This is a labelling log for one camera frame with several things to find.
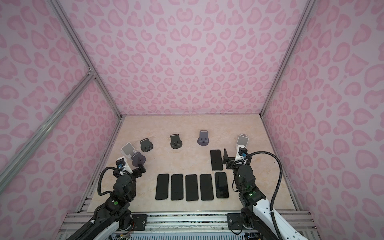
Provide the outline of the purple stand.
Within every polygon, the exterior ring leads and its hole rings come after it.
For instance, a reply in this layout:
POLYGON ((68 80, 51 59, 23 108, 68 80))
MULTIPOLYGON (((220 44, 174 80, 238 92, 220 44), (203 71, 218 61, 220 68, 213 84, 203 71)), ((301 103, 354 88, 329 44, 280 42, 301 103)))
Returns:
POLYGON ((132 164, 134 167, 139 167, 139 165, 144 165, 146 162, 146 157, 142 155, 140 152, 136 152, 132 156, 132 164))

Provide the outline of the black phone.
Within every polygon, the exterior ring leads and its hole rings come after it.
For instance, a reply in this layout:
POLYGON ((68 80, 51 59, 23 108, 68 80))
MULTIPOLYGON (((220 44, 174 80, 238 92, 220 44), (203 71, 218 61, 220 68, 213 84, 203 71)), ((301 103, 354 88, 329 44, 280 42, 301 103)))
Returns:
POLYGON ((155 199, 166 200, 169 195, 169 174, 159 174, 157 177, 156 195, 155 199))
POLYGON ((222 171, 222 154, 221 150, 210 150, 211 167, 213 171, 222 171))
POLYGON ((213 182, 211 174, 200 175, 200 190, 202 201, 212 201, 214 199, 213 182))
POLYGON ((184 177, 183 174, 171 176, 171 200, 178 201, 184 199, 184 177))
POLYGON ((226 173, 224 172, 215 173, 215 188, 216 188, 216 197, 218 199, 229 198, 228 180, 227 180, 226 173))

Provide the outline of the white phone stand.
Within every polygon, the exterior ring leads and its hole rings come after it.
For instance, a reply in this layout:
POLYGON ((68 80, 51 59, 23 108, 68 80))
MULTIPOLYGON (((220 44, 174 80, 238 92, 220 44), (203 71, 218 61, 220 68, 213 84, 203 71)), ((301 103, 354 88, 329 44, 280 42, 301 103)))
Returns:
POLYGON ((121 148, 121 153, 125 158, 131 159, 137 153, 137 150, 131 143, 127 143, 121 148))

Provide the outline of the dark stand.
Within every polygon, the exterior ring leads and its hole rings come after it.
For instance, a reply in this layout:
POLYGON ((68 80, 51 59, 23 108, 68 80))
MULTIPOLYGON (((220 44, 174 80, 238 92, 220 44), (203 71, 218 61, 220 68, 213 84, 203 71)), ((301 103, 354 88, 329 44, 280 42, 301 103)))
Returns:
POLYGON ((180 139, 180 135, 179 134, 172 134, 170 135, 170 139, 171 139, 171 142, 170 142, 170 146, 172 149, 179 149, 182 147, 183 145, 183 142, 182 140, 180 139))
POLYGON ((207 130, 200 130, 199 132, 199 138, 197 140, 197 143, 198 145, 200 146, 207 146, 210 142, 210 139, 209 139, 209 131, 207 130))
POLYGON ((153 143, 149 140, 149 138, 145 138, 141 140, 140 145, 141 145, 141 151, 144 153, 151 151, 154 147, 153 143))

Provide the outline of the pink-edged phone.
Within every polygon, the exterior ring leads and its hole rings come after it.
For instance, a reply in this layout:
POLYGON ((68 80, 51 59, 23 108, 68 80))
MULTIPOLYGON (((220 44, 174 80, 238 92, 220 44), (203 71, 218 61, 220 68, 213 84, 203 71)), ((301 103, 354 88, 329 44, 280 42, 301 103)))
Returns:
POLYGON ((197 175, 186 175, 186 201, 197 201, 199 199, 197 175))

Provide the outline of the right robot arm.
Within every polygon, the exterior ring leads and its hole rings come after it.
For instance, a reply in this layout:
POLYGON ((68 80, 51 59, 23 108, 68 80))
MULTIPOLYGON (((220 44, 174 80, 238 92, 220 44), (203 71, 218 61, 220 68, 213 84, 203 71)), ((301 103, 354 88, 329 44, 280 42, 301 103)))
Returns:
POLYGON ((227 170, 233 171, 233 185, 239 193, 242 226, 246 229, 257 230, 266 240, 305 240, 298 230, 292 227, 274 208, 283 180, 283 165, 276 155, 267 151, 249 153, 245 146, 238 146, 235 157, 229 157, 224 150, 222 164, 227 170), (256 176, 251 166, 252 157, 268 155, 279 165, 277 185, 271 200, 256 185, 256 176))

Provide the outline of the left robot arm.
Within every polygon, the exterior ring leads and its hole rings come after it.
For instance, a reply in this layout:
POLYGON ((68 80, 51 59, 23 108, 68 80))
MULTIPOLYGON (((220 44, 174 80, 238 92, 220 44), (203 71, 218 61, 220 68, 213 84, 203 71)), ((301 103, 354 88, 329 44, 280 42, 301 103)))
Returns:
POLYGON ((69 239, 105 240, 118 230, 132 230, 134 223, 129 206, 136 197, 137 178, 145 172, 146 169, 142 164, 131 171, 128 170, 128 165, 121 164, 117 167, 104 168, 98 180, 97 193, 99 196, 109 195, 109 198, 95 209, 91 219, 69 239), (112 191, 102 192, 102 180, 108 170, 114 171, 116 182, 112 191))

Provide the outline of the back right white stand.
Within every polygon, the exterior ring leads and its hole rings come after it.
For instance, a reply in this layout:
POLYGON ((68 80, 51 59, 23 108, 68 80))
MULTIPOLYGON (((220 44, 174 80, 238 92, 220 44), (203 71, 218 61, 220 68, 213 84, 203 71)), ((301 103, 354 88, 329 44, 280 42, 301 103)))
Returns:
POLYGON ((237 146, 244 146, 246 147, 248 145, 249 138, 245 134, 240 134, 237 140, 237 146))

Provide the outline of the left diagonal aluminium bar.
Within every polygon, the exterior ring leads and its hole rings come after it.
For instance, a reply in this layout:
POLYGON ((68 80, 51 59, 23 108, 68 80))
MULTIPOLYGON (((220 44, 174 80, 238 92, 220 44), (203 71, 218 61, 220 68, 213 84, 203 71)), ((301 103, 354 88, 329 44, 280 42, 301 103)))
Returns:
POLYGON ((88 87, 93 78, 93 71, 87 73, 81 82, 70 92, 70 94, 58 105, 53 113, 35 131, 32 137, 23 145, 22 148, 20 148, 20 151, 11 158, 10 163, 6 165, 4 170, 1 172, 1 193, 5 191, 12 180, 22 170, 33 153, 35 153, 36 150, 41 146, 47 136, 52 132, 52 130, 57 126, 60 120, 88 87))

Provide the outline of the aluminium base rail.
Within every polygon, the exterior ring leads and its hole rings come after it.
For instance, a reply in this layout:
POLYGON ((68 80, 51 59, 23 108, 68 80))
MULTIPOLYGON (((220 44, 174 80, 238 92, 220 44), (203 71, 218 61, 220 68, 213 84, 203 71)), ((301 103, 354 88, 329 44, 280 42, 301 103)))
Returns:
MULTIPOLYGON (((311 240, 318 240, 318 228, 308 211, 282 210, 281 216, 298 232, 311 240)), ((133 213, 146 215, 145 229, 134 234, 176 234, 176 233, 238 233, 256 232, 256 229, 230 229, 230 219, 239 217, 239 212, 163 212, 133 213)))

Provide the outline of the right corner aluminium post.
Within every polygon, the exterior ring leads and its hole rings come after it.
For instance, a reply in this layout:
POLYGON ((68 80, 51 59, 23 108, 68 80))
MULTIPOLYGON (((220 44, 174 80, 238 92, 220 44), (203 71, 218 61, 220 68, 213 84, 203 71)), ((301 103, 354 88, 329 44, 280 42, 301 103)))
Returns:
POLYGON ((303 14, 299 18, 298 25, 297 25, 295 31, 293 32, 291 40, 289 41, 289 45, 286 49, 285 55, 282 59, 282 62, 280 64, 279 68, 278 68, 277 74, 273 80, 273 84, 271 85, 271 88, 268 92, 266 101, 265 101, 263 108, 260 112, 261 119, 263 119, 266 115, 267 109, 270 105, 270 102, 272 101, 272 97, 273 97, 273 95, 274 95, 274 93, 275 93, 275 91, 279 85, 279 82, 281 81, 281 79, 283 77, 283 73, 285 72, 287 66, 289 65, 289 62, 290 62, 290 60, 291 60, 291 58, 295 52, 295 49, 296 49, 304 31, 305 31, 305 28, 307 27, 307 25, 310 21, 310 18, 313 15, 313 12, 314 12, 314 9, 316 8, 317 3, 318 3, 318 1, 316 1, 316 0, 310 0, 310 1, 306 2, 305 8, 303 10, 303 14))

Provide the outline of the corner aluminium post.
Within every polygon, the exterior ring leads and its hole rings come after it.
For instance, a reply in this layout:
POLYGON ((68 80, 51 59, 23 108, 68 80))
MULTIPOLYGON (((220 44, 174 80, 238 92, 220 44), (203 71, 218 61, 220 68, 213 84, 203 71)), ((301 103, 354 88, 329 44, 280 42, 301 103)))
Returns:
POLYGON ((260 112, 261 119, 263 119, 266 115, 267 109, 270 105, 270 102, 272 101, 272 97, 273 97, 273 95, 274 95, 274 93, 275 93, 275 91, 279 85, 279 82, 281 81, 281 79, 283 77, 283 73, 285 72, 287 66, 289 65, 289 62, 290 62, 290 60, 291 60, 291 58, 295 52, 295 49, 296 49, 304 31, 305 31, 305 28, 307 27, 307 25, 310 21, 310 18, 313 15, 313 12, 314 12, 314 9, 316 8, 317 3, 318 3, 318 1, 316 1, 316 0, 310 0, 310 1, 306 2, 305 8, 303 10, 303 14, 299 18, 298 25, 297 25, 295 31, 293 32, 291 40, 289 41, 289 45, 286 49, 285 55, 282 59, 282 62, 280 64, 279 68, 278 68, 277 74, 273 80, 273 84, 271 85, 271 88, 268 92, 266 101, 265 101, 263 108, 260 112))
POLYGON ((73 43, 75 49, 77 50, 78 54, 80 55, 81 59, 89 69, 90 74, 93 76, 93 79, 96 81, 96 84, 98 85, 99 89, 101 90, 102 94, 106 98, 107 103, 112 108, 113 112, 117 116, 119 120, 123 118, 123 114, 120 112, 120 110, 117 107, 117 104, 112 98, 112 95, 108 91, 106 85, 102 81, 102 78, 100 77, 98 71, 96 70, 95 65, 93 64, 90 55, 88 54, 84 44, 82 43, 81 39, 79 38, 78 34, 76 33, 68 15, 63 9, 63 6, 61 5, 60 1, 52 1, 48 0, 48 4, 51 6, 54 14, 58 18, 60 24, 66 31, 68 37, 70 38, 71 42, 73 43))

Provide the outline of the left corner aluminium post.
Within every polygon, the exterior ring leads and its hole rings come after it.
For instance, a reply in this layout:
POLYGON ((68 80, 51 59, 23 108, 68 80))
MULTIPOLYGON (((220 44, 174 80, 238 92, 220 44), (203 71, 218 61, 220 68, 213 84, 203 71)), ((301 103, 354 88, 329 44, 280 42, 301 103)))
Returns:
POLYGON ((93 64, 90 55, 88 54, 84 44, 82 43, 81 39, 79 38, 78 34, 76 33, 68 15, 63 9, 63 6, 61 5, 60 1, 52 1, 48 0, 48 4, 51 6, 54 14, 58 18, 60 24, 66 31, 68 37, 70 38, 71 42, 73 43, 75 49, 77 50, 78 54, 80 55, 81 59, 89 69, 90 74, 93 76, 93 79, 96 81, 96 84, 98 85, 99 89, 101 90, 102 94, 106 98, 107 103, 112 108, 113 112, 117 116, 119 120, 123 118, 123 114, 120 112, 120 110, 117 107, 117 104, 112 98, 112 95, 108 91, 106 85, 102 81, 102 78, 100 77, 98 71, 96 70, 95 65, 93 64))

